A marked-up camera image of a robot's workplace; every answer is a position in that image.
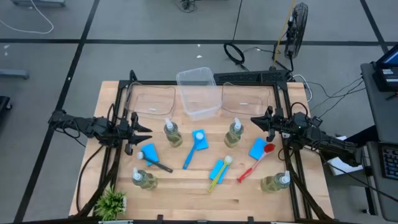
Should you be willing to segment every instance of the computer screen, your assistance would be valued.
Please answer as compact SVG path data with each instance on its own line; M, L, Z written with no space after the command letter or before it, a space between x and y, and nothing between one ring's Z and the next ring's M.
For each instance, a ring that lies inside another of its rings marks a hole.
M396 50L390 57L386 58L383 63L398 65L398 50Z

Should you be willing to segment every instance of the gray concrete floor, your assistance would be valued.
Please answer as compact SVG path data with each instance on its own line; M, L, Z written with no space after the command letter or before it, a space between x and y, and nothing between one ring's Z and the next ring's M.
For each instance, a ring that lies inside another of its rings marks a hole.
M0 24L0 39L79 39L93 2L68 0L65 8L41 7L54 23L52 33L25 34ZM304 2L309 7L305 40L377 41L359 0ZM366 2L384 39L397 41L398 31L393 29L397 1ZM236 39L276 40L289 4L290 0L244 1ZM197 6L197 12L185 14L172 0L101 0L88 38L196 39L198 44L200 40L232 38L239 0L198 1ZM10 1L0 2L0 19L20 29L48 29L34 9L16 7ZM0 44L0 68L25 69L31 75L29 80L0 79L0 95L10 96L14 105L0 129L0 223L12 222L15 217L76 47L77 44ZM248 49L252 45L238 47ZM258 47L272 50L271 45ZM359 78L361 63L377 60L382 54L378 46L304 45L294 60L294 74L321 83L332 94ZM245 66L250 70L267 70L272 64L267 52L252 50L245 56ZM139 80L174 80L178 72L202 66L210 67L214 73L241 71L218 44L86 44L63 108L71 114L92 116L101 82L126 79L130 69ZM312 108L326 96L319 87L311 87ZM312 115L322 114L336 101L327 101ZM347 96L323 118L322 129L328 134L349 136L373 125L365 91ZM74 140L55 133L25 221L67 217L83 153ZM367 207L363 189L348 187L344 181L335 181L327 170L325 173L336 218L382 222L381 217L369 218L360 213Z

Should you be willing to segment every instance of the green plant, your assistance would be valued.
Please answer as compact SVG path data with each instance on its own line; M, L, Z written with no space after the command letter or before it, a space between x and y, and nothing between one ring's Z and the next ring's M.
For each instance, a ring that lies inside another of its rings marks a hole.
M95 214L102 217L103 221L116 220L119 213L124 213L124 192L115 192L113 187L106 191L96 203Z

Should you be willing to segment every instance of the transparent plastic bin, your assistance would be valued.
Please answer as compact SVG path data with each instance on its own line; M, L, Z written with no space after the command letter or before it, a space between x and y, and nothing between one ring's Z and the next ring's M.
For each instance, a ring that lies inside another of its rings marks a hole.
M174 112L175 88L172 86L150 86L134 82L129 85L124 105L130 112L144 118L171 118Z
M224 83L221 108L230 112L231 116L239 118L264 115L269 106L271 88L269 86L237 86L229 82Z
M196 68L177 74L178 89L185 112L192 121L213 117L221 108L221 89L210 68Z

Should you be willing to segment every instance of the wooden tabletop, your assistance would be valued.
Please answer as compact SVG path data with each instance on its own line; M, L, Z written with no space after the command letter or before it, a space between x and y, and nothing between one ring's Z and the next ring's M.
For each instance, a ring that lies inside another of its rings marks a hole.
M117 86L118 82L102 83L95 116L106 116L109 106L114 103ZM250 95L250 93L257 93L258 95L259 92L266 92L269 97L261 96L262 106L271 105L275 108L272 88L271 91L268 88L271 87L261 86L252 89L236 87L234 90L237 93L247 95ZM288 83L288 88L292 103L299 101L307 105L302 83ZM285 163L277 157L278 150L282 148L280 134L277 134L272 142L276 145L275 152L267 155L257 169L244 179L242 184L239 184L236 178L255 163L255 160L248 155L254 140L256 138L265 139L267 133L262 132L249 119L241 119L244 126L242 139L237 147L230 149L225 146L224 136L228 132L230 124L233 123L231 113L219 110L214 118L192 122L188 115L184 113L178 87L175 86L175 89L177 91L175 91L175 109L172 121L178 125L178 129L183 136L183 143L180 147L172 148L163 131L163 120L146 118L144 115L139 117L141 125L153 130L153 133L151 133L153 138L134 146L133 156L127 156L123 152L121 154L116 190L126 193L127 209L126 214L119 218L155 220L157 215L161 214L164 216L164 220L245 221L249 216L252 216L255 221L294 221L289 189L274 194L267 194L260 189L262 178L285 171ZM150 94L155 91L155 88L148 87L146 93ZM284 106L282 92L280 94L281 103ZM293 107L293 113L299 111L304 111L304 109L300 106ZM183 170L183 163L193 145L192 131L196 129L205 130L209 148L195 152L188 169ZM144 161L137 160L136 153L141 150L142 146L152 142L155 144L161 163L174 170L172 174L154 166L147 167ZM88 140L82 165L99 146L96 139ZM211 183L208 178L209 173L216 161L225 158L226 155L232 156L234 161L230 165L223 183L218 184L214 191L209 194L207 192ZM325 213L333 217L319 155L305 149L301 150L301 155L308 191ZM80 193L81 207L88 201L98 186L103 156L104 150L91 160L83 174ZM157 188L153 191L147 191L135 186L131 179L133 167L154 174L158 178ZM300 191L297 189L296 192L301 217L305 217ZM75 200L76 195L71 205L71 215L76 213Z

